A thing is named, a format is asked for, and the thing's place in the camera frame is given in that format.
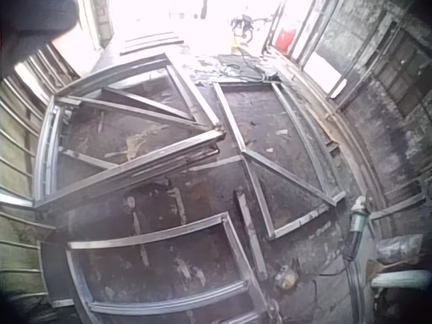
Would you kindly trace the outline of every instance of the curved metal bar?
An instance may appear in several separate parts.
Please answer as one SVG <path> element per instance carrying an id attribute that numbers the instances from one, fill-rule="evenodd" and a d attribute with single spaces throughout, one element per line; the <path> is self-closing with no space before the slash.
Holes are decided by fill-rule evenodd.
<path id="1" fill-rule="evenodd" d="M 89 242 L 69 242 L 68 248 L 71 250 L 90 250 L 93 248 L 121 248 L 125 246 L 133 246 L 174 238 L 176 236 L 185 235 L 203 230 L 205 228 L 220 224 L 222 217 L 226 217 L 228 213 L 221 213 L 194 223 L 165 229 L 160 232 L 143 234 L 138 236 L 130 236 L 128 238 L 118 238 L 105 241 L 89 241 Z"/>
<path id="2" fill-rule="evenodd" d="M 133 304 L 113 304 L 108 302 L 92 302 L 90 310 L 96 313 L 112 315 L 157 315 L 187 311 L 204 307 L 248 291 L 245 281 L 237 281 L 231 285 L 217 288 L 203 294 L 197 294 L 163 302 L 142 302 Z"/>

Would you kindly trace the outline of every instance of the metal frame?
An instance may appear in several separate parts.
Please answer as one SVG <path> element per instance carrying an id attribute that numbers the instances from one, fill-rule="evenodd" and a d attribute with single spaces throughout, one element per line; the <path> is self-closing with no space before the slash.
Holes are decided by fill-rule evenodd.
<path id="1" fill-rule="evenodd" d="M 248 86 L 250 85 L 251 88 L 254 89 L 257 86 L 256 82 L 221 82 L 221 83 L 214 83 L 213 85 L 214 85 L 214 89 L 215 89 L 217 98 L 219 99 L 219 102 L 221 103 L 221 106 L 223 108 L 222 110 L 223 110 L 225 117 L 228 121 L 229 128 L 232 131 L 232 134 L 234 135 L 234 138 L 237 142 L 237 145 L 238 145 L 238 148 L 239 148 L 241 155 L 244 157 L 245 171 L 246 171 L 246 174 L 247 174 L 247 176 L 248 176 L 248 178 L 252 184 L 254 193 L 255 193 L 256 198 L 258 200 L 258 204 L 259 204 L 261 213 L 263 214 L 265 227 L 267 229 L 268 239 L 274 240 L 276 238 L 280 238 L 281 236 L 283 236 L 287 233 L 290 233 L 291 231 L 299 228 L 300 226 L 304 225 L 305 223 L 308 223 L 310 220 L 318 217 L 319 215 L 321 215 L 322 213 L 327 211 L 328 207 L 327 206 L 325 206 L 325 207 L 320 206 L 317 209 L 315 209 L 314 211 L 307 213 L 303 217 L 301 217 L 301 218 L 299 218 L 299 219 L 297 219 L 291 223 L 288 223 L 288 224 L 286 224 L 280 228 L 275 229 L 274 224 L 273 224 L 273 220 L 272 220 L 271 215 L 270 215 L 269 207 L 267 206 L 267 202 L 266 202 L 265 197 L 264 197 L 263 189 L 261 188 L 261 185 L 260 185 L 260 182 L 259 182 L 259 179 L 258 179 L 256 173 L 254 172 L 252 166 L 250 165 L 251 163 L 264 167 L 268 171 L 274 173 L 275 175 L 277 175 L 277 176 L 281 177 L 282 179 L 288 181 L 289 183 L 295 185 L 296 187 L 298 187 L 301 190 L 306 190 L 309 194 L 312 194 L 313 196 L 324 200 L 327 205 L 331 205 L 331 206 L 335 207 L 339 203 L 339 201 L 341 201 L 341 199 L 343 199 L 343 197 L 345 197 L 346 193 L 344 191 L 341 191 L 339 194 L 337 194 L 334 197 L 328 196 L 327 195 L 327 187 L 325 185 L 322 187 L 324 189 L 324 192 L 323 192 L 323 191 L 315 188 L 314 186 L 311 186 L 310 184 L 308 184 L 304 180 L 300 179 L 297 175 L 292 174 L 291 172 L 278 166 L 276 163 L 268 160 L 264 156 L 254 152 L 254 151 L 252 151 L 246 147 L 244 140 L 243 140 L 243 137 L 240 133 L 240 129 L 237 126 L 234 115 L 231 112 L 230 106 L 228 105 L 228 102 L 225 98 L 225 95 L 223 94 L 222 87 L 229 90 L 231 88 L 238 88 L 239 86 L 241 86 L 244 90 L 247 90 Z M 302 110 L 301 106 L 299 106 L 297 104 L 294 96 L 291 95 L 291 92 L 289 91 L 289 89 L 286 86 L 281 85 L 282 89 L 284 90 L 284 92 L 288 96 L 288 97 L 285 97 L 275 83 L 271 82 L 270 84 L 268 84 L 268 83 L 261 84 L 261 86 L 269 86 L 269 88 L 275 92 L 276 97 L 280 100 L 282 106 L 287 111 L 288 117 L 292 120 L 293 124 L 295 125 L 295 128 L 296 128 L 297 132 L 299 133 L 299 136 L 301 137 L 303 144 L 305 145 L 306 151 L 307 151 L 307 153 L 311 159 L 315 173 L 318 176 L 319 173 L 323 172 L 322 167 L 321 166 L 316 167 L 317 165 L 319 165 L 319 161 L 313 152 L 313 149 L 312 149 L 312 146 L 308 140 L 308 137 L 304 133 L 302 124 L 297 120 L 296 114 L 294 113 L 294 111 L 292 110 L 292 108 L 290 107 L 290 104 L 288 103 L 288 101 L 286 99 L 289 99 L 291 104 L 296 106 L 296 110 L 300 112 L 301 116 L 304 118 L 304 121 L 306 122 L 308 127 L 312 130 L 313 136 L 315 137 L 315 140 L 318 142 L 319 148 L 322 150 L 328 164 L 330 165 L 330 168 L 331 168 L 331 171 L 332 171 L 333 176 L 335 178 L 336 184 L 339 186 L 339 188 L 342 188 L 342 183 L 340 182 L 338 173 L 337 173 L 337 171 L 333 165 L 331 155 L 327 151 L 325 144 L 323 142 L 323 139 L 319 136 L 318 132 L 315 130 L 315 127 L 312 124 L 312 121 L 308 117 L 307 113 L 304 112 Z"/>
<path id="2" fill-rule="evenodd" d="M 214 146 L 224 139 L 225 132 L 208 103 L 179 66 L 178 59 L 174 54 L 160 52 L 99 70 L 57 91 L 50 100 L 40 131 L 34 168 L 35 208 L 44 211 L 52 211 L 56 208 L 64 210 L 80 204 L 86 199 L 96 198 L 168 172 L 180 170 L 217 153 Z M 174 86 L 179 90 L 187 107 L 189 107 L 190 114 L 111 88 L 105 88 L 104 91 L 145 103 L 158 112 L 107 101 L 76 97 L 76 95 L 82 96 L 101 89 L 123 78 L 161 68 L 167 69 Z M 109 169 L 106 168 L 105 171 L 97 175 L 56 191 L 56 160 L 59 151 L 58 137 L 61 132 L 62 113 L 66 107 L 79 106 L 83 103 L 99 109 L 130 114 L 162 124 L 171 124 L 188 130 L 203 131 L 204 133 L 150 152 L 133 161 L 114 165 Z M 49 126 L 52 123 L 53 127 L 50 131 Z"/>
<path id="3" fill-rule="evenodd" d="M 234 254 L 234 259 L 240 272 L 241 281 L 237 281 L 225 287 L 217 288 L 203 294 L 197 294 L 185 298 L 175 300 L 166 300 L 163 302 L 140 302 L 140 303 L 112 303 L 112 302 L 97 302 L 92 297 L 85 276 L 79 266 L 79 259 L 74 254 L 76 250 L 91 250 L 98 248 L 119 248 L 124 246 L 134 246 L 137 244 L 146 244 L 149 242 L 157 242 L 167 240 L 177 236 L 191 234 L 200 230 L 222 225 Z M 105 241 L 93 242 L 70 242 L 66 250 L 67 261 L 69 264 L 72 280 L 78 293 L 79 302 L 85 313 L 80 313 L 80 316 L 85 323 L 100 324 L 102 320 L 99 313 L 112 315 L 159 315 L 167 313 L 175 313 L 187 311 L 194 308 L 203 307 L 213 304 L 235 295 L 245 292 L 249 296 L 254 305 L 254 316 L 260 315 L 267 310 L 267 303 L 255 279 L 252 269 L 248 263 L 246 255 L 242 249 L 242 245 L 237 237 L 236 231 L 232 225 L 228 212 L 224 212 L 200 221 L 195 221 L 187 225 L 166 229 L 160 232 L 154 232 L 139 236 L 120 238 Z"/>

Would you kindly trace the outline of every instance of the dark object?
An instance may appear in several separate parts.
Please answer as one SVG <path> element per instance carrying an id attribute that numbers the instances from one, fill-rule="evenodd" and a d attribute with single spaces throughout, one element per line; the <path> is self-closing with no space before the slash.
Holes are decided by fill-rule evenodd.
<path id="1" fill-rule="evenodd" d="M 0 0 L 0 78 L 77 21 L 75 0 Z"/>

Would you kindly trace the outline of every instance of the debris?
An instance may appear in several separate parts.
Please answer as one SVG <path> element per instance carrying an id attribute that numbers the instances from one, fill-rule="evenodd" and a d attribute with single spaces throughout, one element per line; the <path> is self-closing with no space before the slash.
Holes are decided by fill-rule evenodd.
<path id="1" fill-rule="evenodd" d="M 284 265 L 275 277 L 275 285 L 283 290 L 290 290 L 294 287 L 298 279 L 298 274 L 289 266 Z"/>

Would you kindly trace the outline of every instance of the triangular metal frame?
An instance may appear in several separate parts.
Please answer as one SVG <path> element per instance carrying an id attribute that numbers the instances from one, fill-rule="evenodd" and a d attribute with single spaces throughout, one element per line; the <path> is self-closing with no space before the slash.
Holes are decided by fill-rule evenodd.
<path id="1" fill-rule="evenodd" d="M 323 214 L 324 212 L 329 210 L 328 206 L 335 207 L 343 197 L 345 197 L 346 193 L 344 191 L 341 191 L 339 194 L 337 194 L 334 197 L 328 196 L 328 188 L 325 181 L 325 176 L 323 173 L 323 169 L 321 167 L 321 164 L 319 163 L 319 160 L 317 156 L 315 155 L 315 152 L 311 146 L 311 143 L 308 139 L 308 136 L 306 135 L 302 124 L 297 118 L 297 115 L 293 111 L 293 109 L 290 107 L 290 104 L 287 102 L 285 96 L 282 94 L 282 92 L 279 89 L 279 83 L 275 82 L 216 82 L 213 84 L 217 98 L 219 99 L 219 102 L 221 103 L 221 106 L 223 108 L 223 112 L 225 114 L 226 120 L 228 121 L 229 128 L 235 138 L 235 141 L 237 142 L 238 149 L 241 153 L 241 155 L 244 157 L 244 167 L 246 170 L 246 174 L 252 184 L 252 188 L 254 190 L 254 193 L 257 197 L 259 208 L 261 210 L 261 213 L 263 214 L 265 227 L 267 229 L 267 236 L 268 239 L 274 240 L 276 238 L 280 238 L 281 236 L 290 233 L 291 231 L 299 228 L 300 226 L 304 225 L 305 223 L 308 223 L 312 219 L 318 217 L 319 215 Z M 336 184 L 339 186 L 339 188 L 342 187 L 342 183 L 339 179 L 339 175 L 333 165 L 333 161 L 331 160 L 331 156 L 329 152 L 327 151 L 325 144 L 318 134 L 317 130 L 315 129 L 314 125 L 312 124 L 311 119 L 307 115 L 305 111 L 302 110 L 302 108 L 299 106 L 299 104 L 296 102 L 295 98 L 291 95 L 290 90 L 288 87 L 286 87 L 284 84 L 280 84 L 280 86 L 283 88 L 284 92 L 288 95 L 290 98 L 290 101 L 292 104 L 297 106 L 297 111 L 302 115 L 305 122 L 308 124 L 309 128 L 312 130 L 313 135 L 315 137 L 315 140 L 318 142 L 319 147 L 323 154 L 325 155 L 325 158 L 330 165 L 331 171 L 333 173 L 333 176 L 336 180 Z M 268 87 L 275 93 L 276 97 L 281 102 L 283 108 L 286 110 L 288 117 L 291 119 L 292 123 L 294 124 L 294 127 L 300 136 L 305 149 L 310 157 L 311 163 L 314 167 L 315 173 L 317 174 L 317 177 L 319 179 L 320 185 L 323 188 L 324 191 L 315 188 L 314 186 L 311 186 L 301 178 L 299 178 L 297 175 L 289 172 L 288 170 L 278 166 L 276 163 L 270 161 L 268 158 L 258 154 L 257 152 L 254 152 L 246 147 L 243 137 L 240 133 L 240 129 L 237 126 L 236 120 L 234 119 L 234 115 L 230 109 L 230 106 L 228 105 L 228 102 L 225 98 L 225 95 L 223 94 L 222 88 L 229 91 L 239 91 L 239 90 L 255 90 L 257 88 L 262 87 Z M 295 221 L 292 221 L 280 228 L 275 228 L 273 224 L 273 220 L 270 215 L 269 207 L 267 206 L 267 202 L 264 197 L 263 189 L 261 188 L 260 182 L 258 180 L 258 176 L 256 175 L 254 169 L 252 168 L 251 164 L 260 165 L 261 167 L 264 167 L 266 170 L 270 171 L 271 173 L 281 177 L 285 181 L 288 181 L 289 183 L 295 185 L 297 188 L 300 188 L 302 190 L 307 191 L 309 194 L 312 194 L 313 196 L 320 198 L 325 201 L 324 205 L 319 206 L 318 208 L 314 209 L 313 211 L 307 213 L 306 215 L 300 217 L 299 219 L 296 219 Z"/>

